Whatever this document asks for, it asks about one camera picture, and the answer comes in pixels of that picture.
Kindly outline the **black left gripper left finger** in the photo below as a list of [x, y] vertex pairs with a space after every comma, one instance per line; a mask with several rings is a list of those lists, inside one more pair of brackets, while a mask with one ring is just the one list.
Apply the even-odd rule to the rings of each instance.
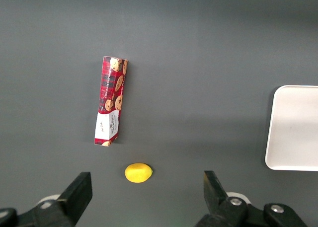
[[74, 227], [92, 199], [91, 173], [81, 172], [61, 193], [47, 196], [29, 211], [1, 208], [2, 227]]

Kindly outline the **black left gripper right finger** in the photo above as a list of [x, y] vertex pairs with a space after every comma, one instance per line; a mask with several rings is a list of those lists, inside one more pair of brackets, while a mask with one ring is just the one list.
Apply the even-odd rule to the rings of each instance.
[[269, 203], [263, 209], [240, 193], [226, 192], [215, 172], [204, 172], [204, 199], [209, 214], [197, 227], [305, 227], [305, 222], [289, 206]]

